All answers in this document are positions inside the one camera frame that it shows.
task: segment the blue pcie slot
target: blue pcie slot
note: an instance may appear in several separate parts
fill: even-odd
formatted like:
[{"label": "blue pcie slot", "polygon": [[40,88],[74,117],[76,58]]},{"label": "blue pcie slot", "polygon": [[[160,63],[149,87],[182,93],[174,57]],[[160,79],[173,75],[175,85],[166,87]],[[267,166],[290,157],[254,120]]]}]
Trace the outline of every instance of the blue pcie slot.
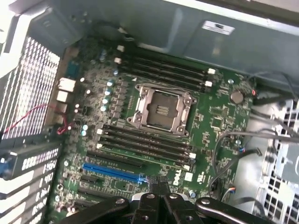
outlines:
[{"label": "blue pcie slot", "polygon": [[98,174],[103,174],[107,176],[118,177],[126,181],[136,182],[141,184],[142,182],[146,182],[146,178],[143,177],[142,174],[131,174],[123,171],[119,171],[113,168],[107,168],[103,166],[98,166],[92,163],[84,163],[83,169],[87,171],[96,172]]}]

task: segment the cable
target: cable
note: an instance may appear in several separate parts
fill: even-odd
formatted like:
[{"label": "cable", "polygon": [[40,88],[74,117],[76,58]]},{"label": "cable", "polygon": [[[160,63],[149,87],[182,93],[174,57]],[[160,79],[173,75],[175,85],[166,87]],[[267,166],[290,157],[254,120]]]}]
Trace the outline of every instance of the cable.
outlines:
[{"label": "cable", "polygon": [[235,187],[227,189],[227,191],[222,196],[222,199],[221,199],[222,202],[223,202],[223,200],[225,199],[225,197],[228,193],[233,193],[234,194],[235,193]]},{"label": "cable", "polygon": [[[277,131],[274,131],[274,130],[269,129],[269,128],[262,128],[262,129],[256,131],[256,133],[260,133],[260,132],[263,132],[263,131],[272,132],[272,133],[274,133],[276,136],[278,136]],[[250,142],[251,139],[252,139],[252,136],[250,136],[250,137],[247,139],[247,141],[244,143],[244,148],[245,148],[245,149],[246,149],[247,144]],[[277,154],[278,152],[277,152],[277,149],[276,149],[276,147],[275,147],[275,140],[273,140],[272,148],[273,148],[273,150],[274,150],[274,153]]]},{"label": "cable", "polygon": [[243,135],[243,136],[252,136],[252,137],[258,137],[258,138],[263,138],[263,139],[277,139],[280,141],[285,141],[285,142],[294,142],[294,143],[299,143],[299,138],[298,137],[285,137],[285,136],[276,136],[273,134],[266,134],[266,133],[256,133],[256,132],[225,132],[220,138],[217,140],[215,148],[212,153],[212,166],[214,169],[215,174],[217,173],[217,165],[216,165],[216,156],[217,156],[217,149],[221,145],[222,140],[230,135]]},{"label": "cable", "polygon": [[272,119],[272,117],[270,115],[261,113],[259,111],[253,110],[253,109],[251,109],[251,112],[254,115],[259,116],[263,119],[275,121],[276,123],[281,125],[290,135],[299,137],[299,134],[297,132],[295,132],[293,129],[291,129],[288,125],[286,125],[282,120],[275,118],[275,117]]},{"label": "cable", "polygon": [[225,172],[228,171],[229,168],[231,168],[235,163],[237,163],[240,159],[244,158],[245,156],[248,156],[250,154],[258,154],[259,156],[262,155],[261,151],[256,148],[256,149],[249,149],[246,150],[244,153],[238,154],[235,158],[233,158],[224,168],[222,168],[221,170],[219,170],[219,172],[216,172],[216,176],[214,176],[211,181],[209,182],[209,193],[211,193],[211,187],[212,184],[221,176],[223,175]]},{"label": "cable", "polygon": [[[57,107],[51,106],[51,105],[47,105],[47,104],[42,104],[42,105],[38,105],[33,107],[31,110],[27,111],[25,115],[23,115],[20,119],[18,119],[14,124],[12,124],[11,126],[7,127],[4,131],[4,134],[8,133],[10,130],[14,129],[23,119],[25,119],[27,116],[29,116],[34,110],[39,109],[41,107],[49,107],[51,109],[54,109],[56,112],[61,112]],[[62,115],[64,118],[64,126],[60,127],[57,129],[57,134],[63,134],[65,131],[67,131],[68,126],[70,126],[71,124],[67,123],[67,119],[64,115]]]},{"label": "cable", "polygon": [[247,77],[247,80],[250,80],[250,79],[252,79],[252,78],[254,78],[254,77],[258,77],[258,76],[263,76],[263,75],[271,74],[271,73],[272,73],[272,74],[277,74],[277,75],[282,75],[283,77],[285,77],[285,79],[286,79],[286,81],[287,81],[287,83],[288,83],[288,85],[289,85],[289,88],[290,88],[290,90],[291,90],[291,93],[292,93],[292,95],[293,95],[294,100],[298,101],[298,96],[297,96],[297,94],[296,94],[296,92],[295,92],[295,89],[294,89],[294,87],[293,87],[293,85],[292,85],[292,82],[291,82],[291,80],[290,80],[290,77],[289,77],[288,74],[286,74],[286,73],[284,73],[284,72],[280,72],[280,71],[275,71],[275,72],[271,72],[271,71],[261,71],[261,72],[257,72],[257,73],[254,73],[254,74],[248,76],[248,77]]},{"label": "cable", "polygon": [[235,205],[244,204],[247,202],[254,202],[254,205],[258,208],[260,215],[265,217],[266,219],[268,219],[268,217],[265,214],[265,210],[263,209],[263,205],[253,197],[241,197],[241,198],[235,199],[231,205],[235,206]]}]

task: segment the metal mesh grille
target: metal mesh grille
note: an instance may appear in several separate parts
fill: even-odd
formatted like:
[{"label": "metal mesh grille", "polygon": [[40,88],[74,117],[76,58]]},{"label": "metal mesh grille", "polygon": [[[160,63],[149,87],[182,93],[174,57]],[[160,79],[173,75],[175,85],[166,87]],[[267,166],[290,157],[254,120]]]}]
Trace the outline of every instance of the metal mesh grille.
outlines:
[{"label": "metal mesh grille", "polygon": [[[8,74],[0,106],[0,128],[11,126],[34,106],[49,102],[59,60],[57,55],[34,39],[26,39],[19,66]],[[46,111],[46,107],[36,109],[4,138],[39,134]]]},{"label": "metal mesh grille", "polygon": [[[286,109],[276,114],[286,125],[295,131],[299,128],[299,105],[292,100],[287,102]],[[281,126],[276,126],[275,130],[280,135],[288,136],[288,132]],[[288,147],[285,142],[277,141],[277,150]],[[262,199],[268,217],[278,224],[299,223],[299,187],[297,184],[289,183],[276,176],[276,161],[270,164],[269,176],[264,176],[267,187],[265,197]]]}]

